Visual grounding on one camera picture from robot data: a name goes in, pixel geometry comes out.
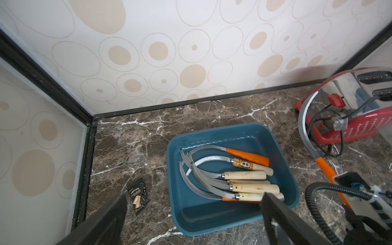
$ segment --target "blue plastic tray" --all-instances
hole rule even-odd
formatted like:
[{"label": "blue plastic tray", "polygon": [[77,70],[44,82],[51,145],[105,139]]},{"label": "blue plastic tray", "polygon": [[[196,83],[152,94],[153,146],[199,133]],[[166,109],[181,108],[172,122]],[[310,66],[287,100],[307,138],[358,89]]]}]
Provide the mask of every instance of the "blue plastic tray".
[{"label": "blue plastic tray", "polygon": [[[179,171],[181,160],[179,150],[184,149],[187,152],[196,146],[205,144],[216,144],[268,157],[274,175],[268,176],[267,180],[280,187],[280,191],[285,196],[285,204],[289,208],[292,209],[298,204],[297,183],[278,143],[265,125],[245,123],[177,135],[169,142],[166,149],[167,178],[173,222],[183,234],[198,236],[263,218],[257,205],[205,199],[187,187]],[[232,156],[229,153],[211,149],[197,152],[193,160],[210,155]],[[228,162],[220,161],[202,164],[200,168],[210,172],[242,170]],[[197,187],[206,191],[192,173],[189,179]]]}]

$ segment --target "curved sickle blade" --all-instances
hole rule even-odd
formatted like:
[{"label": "curved sickle blade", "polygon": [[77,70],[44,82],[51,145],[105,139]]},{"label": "curved sickle blade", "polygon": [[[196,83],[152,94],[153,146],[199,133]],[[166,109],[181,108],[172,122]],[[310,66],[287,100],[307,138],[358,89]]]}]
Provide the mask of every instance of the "curved sickle blade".
[{"label": "curved sickle blade", "polygon": [[[190,169],[190,161],[189,161],[189,159],[185,156],[185,154],[184,154],[184,151],[182,150],[182,149],[180,149],[180,155],[181,155],[181,158],[182,158],[182,161],[185,163],[185,165]],[[218,173],[211,173],[211,172],[207,172],[207,171],[204,171],[204,170],[201,170],[201,169],[199,169],[199,171],[202,173],[202,174],[204,174],[204,175],[207,175],[208,177],[210,177],[210,178],[213,178],[213,179],[220,179],[220,178],[222,178],[222,174],[218,174]]]},{"label": "curved sickle blade", "polygon": [[222,198],[218,195],[215,195],[213,193],[209,193],[209,192],[205,192],[203,190],[200,190],[199,188],[197,188],[186,176],[185,171],[184,171],[184,162],[180,161],[180,173],[181,173],[181,177],[183,179],[183,181],[185,182],[185,184],[189,187],[189,189],[191,189],[191,191],[193,191],[195,194],[207,198],[207,199],[213,199],[213,200],[222,200]]},{"label": "curved sickle blade", "polygon": [[193,148],[190,153],[193,155],[198,151],[204,150],[204,149],[218,149],[221,151],[226,151],[226,147],[218,146],[218,145],[201,145],[196,148]]},{"label": "curved sickle blade", "polygon": [[[193,159],[192,159],[192,155],[190,153],[186,153],[186,161],[185,164],[188,162],[188,164],[190,164],[190,162],[193,163]],[[225,180],[216,180],[214,178],[209,177],[208,175],[204,174],[206,171],[202,171],[198,168],[196,168],[199,172],[199,174],[203,177],[203,179],[205,180],[205,182],[207,182],[208,184],[215,186],[219,189],[223,189],[223,190],[230,190],[230,185],[227,184],[227,181]]]},{"label": "curved sickle blade", "polygon": [[[199,166],[199,165],[201,165],[203,163],[210,162],[210,161],[224,161],[224,162],[231,163],[231,158],[227,157],[227,156],[206,156],[206,157],[204,157],[202,159],[197,160],[195,162],[195,166],[197,167],[197,166]],[[189,176],[189,174],[191,172],[192,172],[192,169],[188,169],[187,176]]]},{"label": "curved sickle blade", "polygon": [[308,134],[306,132],[306,114],[308,112],[308,109],[310,107],[311,102],[313,99],[316,97],[318,94],[318,91],[314,92],[312,95],[310,95],[308,98],[306,98],[305,102],[301,106],[301,110],[299,111],[299,116],[298,116],[298,130],[299,130],[299,135],[301,136],[301,139],[303,141],[303,144],[306,146],[310,154],[315,158],[319,158],[320,154],[316,151],[316,149],[313,147],[312,143],[310,142],[310,139],[308,137]]},{"label": "curved sickle blade", "polygon": [[222,191],[222,190],[220,190],[218,188],[215,188],[212,185],[208,184],[204,180],[203,176],[198,172],[198,169],[195,167],[194,162],[191,162],[190,165],[191,165],[191,169],[192,169],[193,174],[195,175],[197,181],[199,181],[200,184],[202,186],[204,186],[207,190],[209,190],[210,192],[212,192],[212,193],[214,193],[214,194],[216,194],[218,196],[221,196],[221,197],[230,198],[230,199],[235,199],[236,198],[236,195],[234,193],[229,193],[229,192]]}]

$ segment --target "brown marble surface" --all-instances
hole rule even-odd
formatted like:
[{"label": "brown marble surface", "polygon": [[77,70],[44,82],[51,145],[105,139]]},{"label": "brown marble surface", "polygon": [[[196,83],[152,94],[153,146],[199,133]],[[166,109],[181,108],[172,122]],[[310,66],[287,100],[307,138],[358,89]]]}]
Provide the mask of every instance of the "brown marble surface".
[{"label": "brown marble surface", "polygon": [[[296,178],[301,196],[295,213],[320,232],[306,207],[304,190],[313,182],[328,180],[299,137],[298,113],[292,107],[312,88],[298,87],[100,120],[87,216],[113,195],[126,190],[132,181],[143,177],[151,201],[137,217],[129,211],[132,208],[129,204],[122,244],[268,244],[263,220],[197,237],[180,233],[171,218],[166,172],[165,151],[174,136],[259,122],[274,134]],[[337,173],[354,171],[371,185],[391,189],[391,159],[391,146],[377,134],[347,143],[340,158],[326,158],[326,161]],[[316,194],[316,200],[322,215],[342,239],[346,221],[339,196],[321,191]]]}]

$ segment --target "red knob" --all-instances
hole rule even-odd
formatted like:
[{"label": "red knob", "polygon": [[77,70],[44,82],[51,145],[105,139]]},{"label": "red knob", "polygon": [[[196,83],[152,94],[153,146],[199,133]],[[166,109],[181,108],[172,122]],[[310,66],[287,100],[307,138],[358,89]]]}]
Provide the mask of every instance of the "red knob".
[{"label": "red knob", "polygon": [[339,108],[345,107],[343,100],[337,94],[329,95],[328,101],[329,101],[329,103],[331,103],[331,105],[333,105],[335,107],[339,107]]}]

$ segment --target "snack packet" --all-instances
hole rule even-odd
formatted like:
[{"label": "snack packet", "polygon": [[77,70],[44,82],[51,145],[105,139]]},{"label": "snack packet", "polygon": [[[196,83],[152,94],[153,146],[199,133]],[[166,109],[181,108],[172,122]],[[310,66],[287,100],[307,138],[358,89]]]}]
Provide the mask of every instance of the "snack packet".
[{"label": "snack packet", "polygon": [[149,199],[147,199],[146,188],[144,186],[143,179],[140,178],[136,180],[128,189],[128,192],[131,196],[131,201],[133,204],[133,209],[135,210],[135,214],[138,215],[150,201]]}]

